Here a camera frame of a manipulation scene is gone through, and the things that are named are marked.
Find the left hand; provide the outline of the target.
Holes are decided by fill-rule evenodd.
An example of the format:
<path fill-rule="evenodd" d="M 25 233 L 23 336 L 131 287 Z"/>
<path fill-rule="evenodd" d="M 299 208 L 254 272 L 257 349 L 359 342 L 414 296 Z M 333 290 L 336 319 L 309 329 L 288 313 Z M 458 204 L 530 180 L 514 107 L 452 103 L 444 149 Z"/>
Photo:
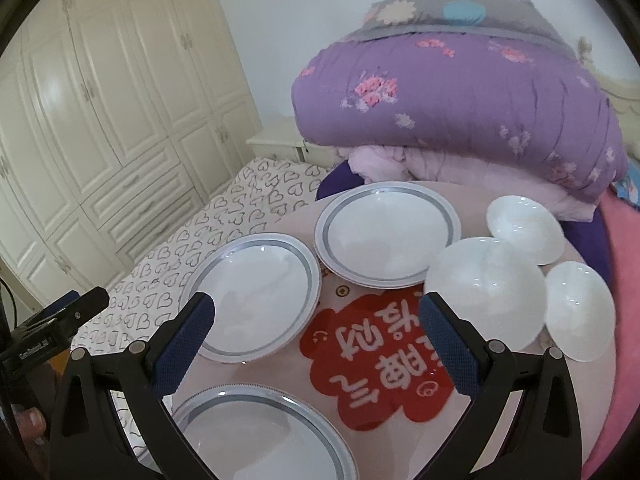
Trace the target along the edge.
<path fill-rule="evenodd" d="M 41 438 L 47 430 L 46 420 L 36 408 L 15 413 L 14 416 L 24 442 Z"/>

